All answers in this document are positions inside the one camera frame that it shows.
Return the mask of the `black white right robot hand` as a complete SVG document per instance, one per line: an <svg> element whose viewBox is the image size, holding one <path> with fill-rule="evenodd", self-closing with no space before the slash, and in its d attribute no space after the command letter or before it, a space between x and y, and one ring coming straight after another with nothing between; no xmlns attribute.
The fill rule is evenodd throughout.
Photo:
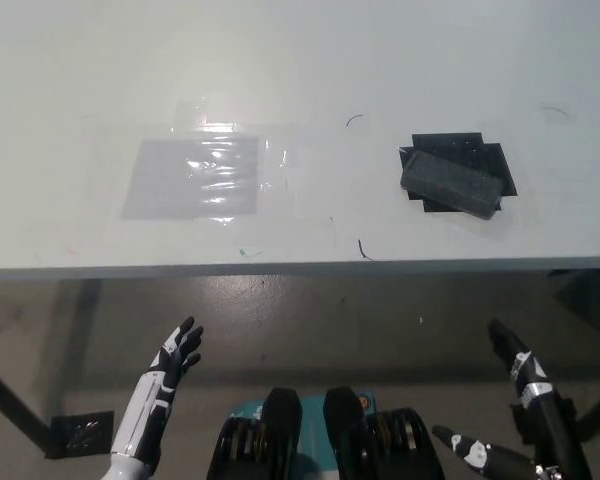
<svg viewBox="0 0 600 480"><path fill-rule="evenodd" d="M562 398L533 351L502 322L493 319L488 334L515 385L512 407L522 440L534 447L527 457L485 440L436 425L433 435L486 479L590 479L577 435L572 406Z"/></svg>

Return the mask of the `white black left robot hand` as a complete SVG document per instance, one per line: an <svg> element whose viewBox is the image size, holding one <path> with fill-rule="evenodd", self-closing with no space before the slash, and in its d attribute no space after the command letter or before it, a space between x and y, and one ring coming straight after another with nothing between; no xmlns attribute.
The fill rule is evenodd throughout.
<svg viewBox="0 0 600 480"><path fill-rule="evenodd" d="M201 354L203 327L188 317L159 348L139 378L112 445L112 452L154 462L168 423L178 385Z"/></svg>

